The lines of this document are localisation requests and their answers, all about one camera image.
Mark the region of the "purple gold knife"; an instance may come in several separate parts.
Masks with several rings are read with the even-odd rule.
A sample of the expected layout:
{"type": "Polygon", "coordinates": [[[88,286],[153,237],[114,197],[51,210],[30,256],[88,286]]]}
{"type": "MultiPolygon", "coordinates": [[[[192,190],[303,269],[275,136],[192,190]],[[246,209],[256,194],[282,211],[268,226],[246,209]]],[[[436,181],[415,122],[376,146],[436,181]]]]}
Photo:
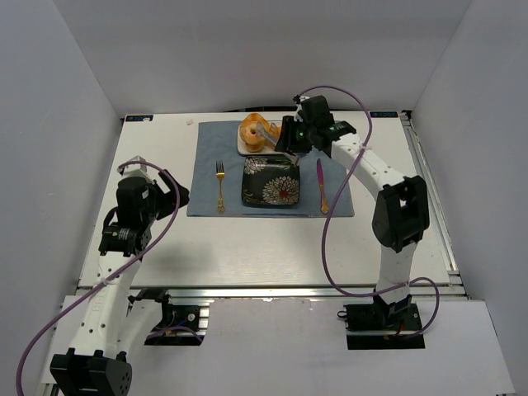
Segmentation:
{"type": "Polygon", "coordinates": [[[320,210],[323,214],[326,215],[329,211],[329,207],[328,207],[328,202],[327,202],[327,198],[326,198],[325,190],[324,190],[323,166],[322,166],[322,162],[320,158],[317,159],[316,169],[317,169],[318,186],[319,186],[320,200],[321,200],[320,210]]]}

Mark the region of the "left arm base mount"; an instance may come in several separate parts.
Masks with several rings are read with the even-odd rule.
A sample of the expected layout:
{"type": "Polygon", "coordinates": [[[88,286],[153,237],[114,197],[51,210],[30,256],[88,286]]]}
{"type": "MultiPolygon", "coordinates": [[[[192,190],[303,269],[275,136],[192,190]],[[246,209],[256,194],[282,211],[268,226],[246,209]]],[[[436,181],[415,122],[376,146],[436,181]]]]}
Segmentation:
{"type": "Polygon", "coordinates": [[[137,301],[153,300],[161,313],[161,320],[150,331],[160,334],[147,337],[145,346],[198,347],[204,339],[203,335],[199,335],[200,339],[193,335],[193,332],[198,334],[202,329],[199,305],[176,304],[168,290],[160,288],[142,289],[136,296],[130,295],[128,300],[130,310],[137,301]]]}

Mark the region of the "aluminium front table rail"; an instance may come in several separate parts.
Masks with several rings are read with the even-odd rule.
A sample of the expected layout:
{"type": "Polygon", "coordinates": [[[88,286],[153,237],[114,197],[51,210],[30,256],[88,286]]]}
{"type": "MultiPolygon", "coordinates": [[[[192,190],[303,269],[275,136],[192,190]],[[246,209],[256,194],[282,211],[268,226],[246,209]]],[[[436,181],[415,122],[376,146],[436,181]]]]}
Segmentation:
{"type": "MultiPolygon", "coordinates": [[[[450,282],[440,283],[438,286],[440,296],[445,300],[468,299],[461,279],[452,276],[450,282]]],[[[226,286],[226,287],[169,287],[154,286],[168,290],[171,297],[175,299],[229,299],[229,298],[256,298],[256,299],[277,299],[277,298],[345,298],[346,296],[335,290],[330,285],[319,286],[226,286]]],[[[353,287],[342,286],[345,291],[352,294],[366,294],[374,289],[373,285],[356,285],[353,287]]],[[[411,287],[413,299],[433,299],[435,292],[433,287],[425,281],[420,281],[411,287]]]]}

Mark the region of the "orange ring donut bread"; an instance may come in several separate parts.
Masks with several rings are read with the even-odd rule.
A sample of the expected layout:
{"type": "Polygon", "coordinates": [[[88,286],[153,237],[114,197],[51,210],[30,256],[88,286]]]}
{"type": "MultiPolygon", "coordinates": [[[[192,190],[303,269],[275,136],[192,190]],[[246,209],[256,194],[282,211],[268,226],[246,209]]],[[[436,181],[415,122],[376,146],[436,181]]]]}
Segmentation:
{"type": "Polygon", "coordinates": [[[249,153],[260,152],[266,145],[266,139],[259,134],[259,121],[251,121],[248,124],[241,124],[238,128],[238,136],[243,141],[249,153]]]}

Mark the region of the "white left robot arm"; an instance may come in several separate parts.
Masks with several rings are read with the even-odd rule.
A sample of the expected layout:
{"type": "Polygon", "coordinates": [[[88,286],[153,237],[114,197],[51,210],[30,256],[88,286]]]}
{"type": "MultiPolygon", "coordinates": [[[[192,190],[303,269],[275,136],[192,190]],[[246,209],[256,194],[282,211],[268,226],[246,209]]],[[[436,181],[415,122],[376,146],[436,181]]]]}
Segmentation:
{"type": "Polygon", "coordinates": [[[155,300],[136,304],[130,287],[144,255],[160,240],[152,236],[153,224],[173,221],[189,191],[166,169],[151,178],[139,160],[119,173],[116,205],[103,220],[97,278],[82,297],[85,314],[68,350],[55,354],[49,365],[64,395],[126,395],[132,350],[163,317],[155,300]]]}

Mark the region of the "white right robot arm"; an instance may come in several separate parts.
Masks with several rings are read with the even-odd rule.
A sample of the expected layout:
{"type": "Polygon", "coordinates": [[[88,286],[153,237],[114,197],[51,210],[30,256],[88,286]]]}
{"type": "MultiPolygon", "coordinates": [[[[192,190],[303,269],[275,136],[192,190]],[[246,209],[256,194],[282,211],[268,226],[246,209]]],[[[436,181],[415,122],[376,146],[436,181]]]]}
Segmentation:
{"type": "Polygon", "coordinates": [[[388,165],[352,125],[335,120],[325,97],[297,96],[294,101],[297,111],[283,118],[276,151],[299,156],[317,149],[346,167],[372,195],[372,230],[381,246],[374,298],[392,313],[405,309],[413,255],[430,225],[426,182],[388,165]]]}

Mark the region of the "blue cloth placemat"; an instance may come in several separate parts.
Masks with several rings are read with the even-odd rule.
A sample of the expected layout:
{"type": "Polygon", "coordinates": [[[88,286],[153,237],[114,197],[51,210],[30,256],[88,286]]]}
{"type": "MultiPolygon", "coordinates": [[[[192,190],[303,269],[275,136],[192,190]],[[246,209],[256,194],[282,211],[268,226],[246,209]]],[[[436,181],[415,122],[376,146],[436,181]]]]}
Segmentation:
{"type": "Polygon", "coordinates": [[[243,165],[245,156],[237,150],[237,121],[215,121],[199,124],[196,160],[191,184],[187,214],[195,217],[219,217],[217,212],[219,182],[216,162],[224,163],[223,217],[322,217],[316,162],[323,166],[324,190],[328,202],[332,202],[344,181],[347,170],[323,153],[314,150],[300,160],[299,203],[289,208],[263,208],[245,206],[241,198],[243,165]]]}

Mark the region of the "white rectangular serving tray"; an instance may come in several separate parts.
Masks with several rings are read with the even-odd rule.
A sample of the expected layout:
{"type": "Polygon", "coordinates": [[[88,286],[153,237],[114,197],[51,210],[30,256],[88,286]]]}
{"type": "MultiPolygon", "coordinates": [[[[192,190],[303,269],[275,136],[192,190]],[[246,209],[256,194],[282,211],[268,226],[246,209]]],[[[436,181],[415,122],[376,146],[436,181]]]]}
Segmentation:
{"type": "MultiPolygon", "coordinates": [[[[279,121],[271,122],[271,131],[272,135],[275,137],[279,137],[279,133],[281,132],[281,123],[279,121]]],[[[241,134],[238,133],[237,135],[237,150],[240,155],[248,156],[248,155],[278,155],[279,153],[274,150],[275,145],[271,143],[269,140],[266,140],[263,146],[261,146],[258,150],[254,151],[253,148],[249,149],[249,145],[242,139],[241,134]]]]}

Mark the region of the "left blue table sticker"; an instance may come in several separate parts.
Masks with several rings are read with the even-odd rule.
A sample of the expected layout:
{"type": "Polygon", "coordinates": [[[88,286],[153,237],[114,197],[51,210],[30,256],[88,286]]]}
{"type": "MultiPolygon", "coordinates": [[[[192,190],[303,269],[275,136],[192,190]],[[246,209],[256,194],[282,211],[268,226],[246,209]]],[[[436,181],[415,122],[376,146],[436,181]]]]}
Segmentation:
{"type": "Polygon", "coordinates": [[[151,122],[153,115],[127,115],[125,122],[151,122]]]}

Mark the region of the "blue table sticker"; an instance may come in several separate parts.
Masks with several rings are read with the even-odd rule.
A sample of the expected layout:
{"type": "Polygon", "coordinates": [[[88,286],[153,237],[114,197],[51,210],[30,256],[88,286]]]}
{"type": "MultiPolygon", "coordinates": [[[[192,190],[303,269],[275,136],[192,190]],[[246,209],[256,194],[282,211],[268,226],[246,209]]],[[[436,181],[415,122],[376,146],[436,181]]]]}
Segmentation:
{"type": "Polygon", "coordinates": [[[127,115],[125,122],[151,122],[153,115],[127,115]]]}
{"type": "Polygon", "coordinates": [[[371,111],[371,118],[399,118],[397,111],[371,111]]]}

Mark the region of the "black floral square plate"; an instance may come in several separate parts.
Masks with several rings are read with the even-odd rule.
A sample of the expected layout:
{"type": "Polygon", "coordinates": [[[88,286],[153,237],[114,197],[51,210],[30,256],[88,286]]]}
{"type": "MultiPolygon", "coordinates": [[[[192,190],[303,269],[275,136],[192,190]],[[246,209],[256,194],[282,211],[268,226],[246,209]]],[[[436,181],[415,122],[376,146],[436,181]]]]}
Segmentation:
{"type": "Polygon", "coordinates": [[[300,169],[284,156],[247,156],[241,198],[245,206],[289,208],[299,203],[300,169]]]}

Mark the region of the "aluminium right side rail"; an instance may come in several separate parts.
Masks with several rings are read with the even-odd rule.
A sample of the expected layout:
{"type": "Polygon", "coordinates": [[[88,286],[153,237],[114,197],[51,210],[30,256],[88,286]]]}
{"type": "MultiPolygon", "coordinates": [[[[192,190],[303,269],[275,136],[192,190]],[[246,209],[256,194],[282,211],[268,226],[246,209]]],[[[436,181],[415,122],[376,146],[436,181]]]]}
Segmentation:
{"type": "Polygon", "coordinates": [[[444,299],[470,299],[464,287],[464,282],[455,260],[452,242],[446,225],[444,211],[441,207],[441,200],[436,189],[436,184],[433,180],[422,145],[417,136],[417,131],[413,126],[412,112],[409,110],[402,111],[399,114],[399,119],[408,141],[408,147],[414,166],[427,184],[427,194],[431,213],[431,228],[436,235],[437,242],[439,243],[443,262],[449,277],[448,285],[442,287],[443,291],[441,293],[444,295],[444,299]]]}

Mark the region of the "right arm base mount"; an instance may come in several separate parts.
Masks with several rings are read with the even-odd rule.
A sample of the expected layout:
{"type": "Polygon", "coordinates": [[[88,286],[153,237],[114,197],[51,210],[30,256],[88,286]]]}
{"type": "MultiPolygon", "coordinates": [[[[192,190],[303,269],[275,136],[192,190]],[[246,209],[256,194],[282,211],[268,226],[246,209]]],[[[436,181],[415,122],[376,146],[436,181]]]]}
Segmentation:
{"type": "Polygon", "coordinates": [[[422,320],[415,303],[386,317],[383,300],[347,304],[337,312],[345,323],[346,345],[351,351],[420,350],[426,348],[422,320]]]}

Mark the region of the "right blue table sticker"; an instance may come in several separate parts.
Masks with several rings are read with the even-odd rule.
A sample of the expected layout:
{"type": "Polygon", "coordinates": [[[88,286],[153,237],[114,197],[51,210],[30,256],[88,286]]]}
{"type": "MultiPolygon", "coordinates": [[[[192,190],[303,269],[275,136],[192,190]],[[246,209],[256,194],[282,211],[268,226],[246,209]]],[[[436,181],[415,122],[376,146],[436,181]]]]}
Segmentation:
{"type": "Polygon", "coordinates": [[[371,118],[399,118],[397,111],[371,111],[371,118]]]}

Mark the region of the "back orange donut bread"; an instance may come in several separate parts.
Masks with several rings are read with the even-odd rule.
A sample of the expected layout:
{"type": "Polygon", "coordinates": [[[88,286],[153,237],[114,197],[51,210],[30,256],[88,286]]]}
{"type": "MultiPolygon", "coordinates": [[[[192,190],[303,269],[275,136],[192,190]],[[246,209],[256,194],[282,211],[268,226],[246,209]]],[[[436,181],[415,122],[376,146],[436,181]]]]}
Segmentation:
{"type": "Polygon", "coordinates": [[[269,122],[259,113],[251,113],[245,117],[245,119],[241,122],[241,126],[243,128],[252,125],[253,123],[261,123],[266,129],[269,128],[269,122]]]}

